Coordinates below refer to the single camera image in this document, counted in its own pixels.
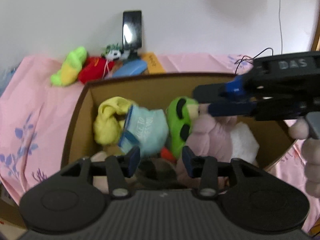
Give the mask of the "gloved right hand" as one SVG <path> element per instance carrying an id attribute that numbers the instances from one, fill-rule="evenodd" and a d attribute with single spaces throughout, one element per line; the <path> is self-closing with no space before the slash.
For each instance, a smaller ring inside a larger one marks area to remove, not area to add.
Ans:
<path id="1" fill-rule="evenodd" d="M 293 139 L 304 140 L 302 156 L 306 160 L 304 173 L 306 177 L 306 192 L 319 198 L 319 139 L 312 139 L 308 123 L 299 118 L 289 128 L 289 134 Z"/>

